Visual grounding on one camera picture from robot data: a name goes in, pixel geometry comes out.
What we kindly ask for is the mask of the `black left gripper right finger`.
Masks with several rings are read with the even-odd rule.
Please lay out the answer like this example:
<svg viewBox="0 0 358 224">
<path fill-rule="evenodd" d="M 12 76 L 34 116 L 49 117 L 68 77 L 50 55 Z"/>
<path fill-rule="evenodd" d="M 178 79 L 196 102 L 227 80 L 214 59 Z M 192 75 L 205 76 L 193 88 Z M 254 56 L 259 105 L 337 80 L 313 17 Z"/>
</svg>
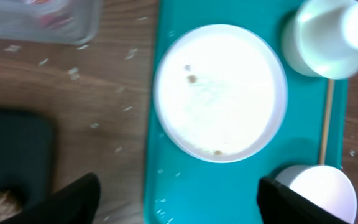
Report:
<svg viewBox="0 0 358 224">
<path fill-rule="evenodd" d="M 346 224 L 269 177 L 259 180 L 257 205 L 264 224 Z"/>
</svg>

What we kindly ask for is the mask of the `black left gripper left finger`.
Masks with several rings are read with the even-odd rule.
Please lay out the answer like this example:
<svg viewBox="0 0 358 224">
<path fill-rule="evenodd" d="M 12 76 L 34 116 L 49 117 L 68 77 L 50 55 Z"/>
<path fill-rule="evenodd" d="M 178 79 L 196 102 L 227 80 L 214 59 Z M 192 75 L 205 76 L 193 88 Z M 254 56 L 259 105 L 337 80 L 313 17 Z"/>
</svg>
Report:
<svg viewBox="0 0 358 224">
<path fill-rule="evenodd" d="M 88 173 L 53 194 L 46 201 L 2 224 L 90 224 L 101 197 L 98 176 Z"/>
</svg>

